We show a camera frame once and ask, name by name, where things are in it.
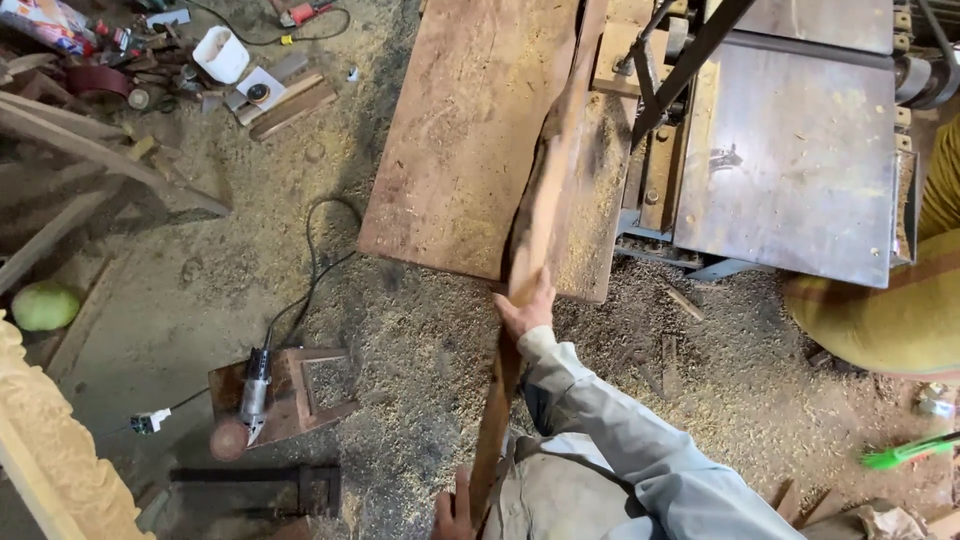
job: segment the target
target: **man's hand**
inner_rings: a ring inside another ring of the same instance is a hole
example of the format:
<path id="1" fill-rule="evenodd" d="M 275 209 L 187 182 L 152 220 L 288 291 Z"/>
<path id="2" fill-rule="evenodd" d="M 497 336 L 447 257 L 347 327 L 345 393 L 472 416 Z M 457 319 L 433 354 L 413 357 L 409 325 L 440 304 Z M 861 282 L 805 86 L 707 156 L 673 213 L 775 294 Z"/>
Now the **man's hand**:
<path id="1" fill-rule="evenodd" d="M 538 326 L 553 327 L 553 300 L 556 297 L 557 289 L 550 283 L 550 271 L 544 266 L 540 270 L 537 288 L 534 289 L 530 304 L 516 307 L 506 296 L 496 293 L 493 293 L 493 303 L 500 311 L 503 326 L 507 328 L 507 332 L 514 341 L 517 341 L 526 332 Z"/>
<path id="2" fill-rule="evenodd" d="M 437 514 L 433 518 L 430 540 L 473 540 L 476 537 L 476 531 L 470 525 L 470 470 L 460 465 L 454 478 L 456 497 L 446 491 L 437 494 Z"/>

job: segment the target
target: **shirt sleeve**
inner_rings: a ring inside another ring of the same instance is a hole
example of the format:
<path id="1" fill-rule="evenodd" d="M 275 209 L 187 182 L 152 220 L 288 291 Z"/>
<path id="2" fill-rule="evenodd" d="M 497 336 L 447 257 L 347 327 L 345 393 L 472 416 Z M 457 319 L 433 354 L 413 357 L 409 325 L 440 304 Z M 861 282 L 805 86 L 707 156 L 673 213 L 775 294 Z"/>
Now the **shirt sleeve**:
<path id="1" fill-rule="evenodd" d="M 690 435 L 584 367 L 573 344 L 557 343 L 550 327 L 528 331 L 517 348 L 533 366 L 528 382 L 578 416 L 613 473 L 634 487 L 671 539 L 803 539 L 733 469 L 697 450 Z"/>

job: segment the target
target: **green ball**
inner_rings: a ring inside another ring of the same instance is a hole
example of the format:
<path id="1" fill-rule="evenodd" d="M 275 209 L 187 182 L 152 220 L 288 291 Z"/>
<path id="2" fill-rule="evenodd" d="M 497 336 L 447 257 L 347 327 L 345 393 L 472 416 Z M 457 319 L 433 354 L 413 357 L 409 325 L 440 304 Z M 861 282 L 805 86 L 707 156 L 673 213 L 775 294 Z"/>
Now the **green ball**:
<path id="1" fill-rule="evenodd" d="M 57 282 L 31 283 L 13 297 L 13 320 L 25 331 L 56 330 L 70 324 L 80 299 Z"/>

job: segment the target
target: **red power tool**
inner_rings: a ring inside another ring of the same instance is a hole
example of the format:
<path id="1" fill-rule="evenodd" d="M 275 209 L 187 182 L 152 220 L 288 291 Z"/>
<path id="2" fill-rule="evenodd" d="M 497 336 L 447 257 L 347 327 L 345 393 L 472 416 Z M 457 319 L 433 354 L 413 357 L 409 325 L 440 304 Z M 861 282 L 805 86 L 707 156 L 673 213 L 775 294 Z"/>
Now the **red power tool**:
<path id="1" fill-rule="evenodd" d="M 281 11 L 276 0 L 271 0 L 274 7 L 277 8 L 277 14 L 280 15 L 280 24 L 285 27 L 300 26 L 313 17 L 329 10 L 333 7 L 335 0 L 314 0 L 313 2 L 304 2 L 299 6 Z"/>

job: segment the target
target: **green brush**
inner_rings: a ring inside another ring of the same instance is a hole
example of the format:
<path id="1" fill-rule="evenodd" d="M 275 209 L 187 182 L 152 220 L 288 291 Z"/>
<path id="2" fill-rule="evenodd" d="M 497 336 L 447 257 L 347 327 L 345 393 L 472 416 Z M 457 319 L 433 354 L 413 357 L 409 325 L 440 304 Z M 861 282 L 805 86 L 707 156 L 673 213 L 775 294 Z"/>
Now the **green brush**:
<path id="1" fill-rule="evenodd" d="M 860 462 L 871 469 L 893 469 L 907 461 L 917 461 L 928 455 L 946 452 L 957 443 L 960 443 L 960 431 L 902 444 L 883 452 L 864 454 L 860 457 Z"/>

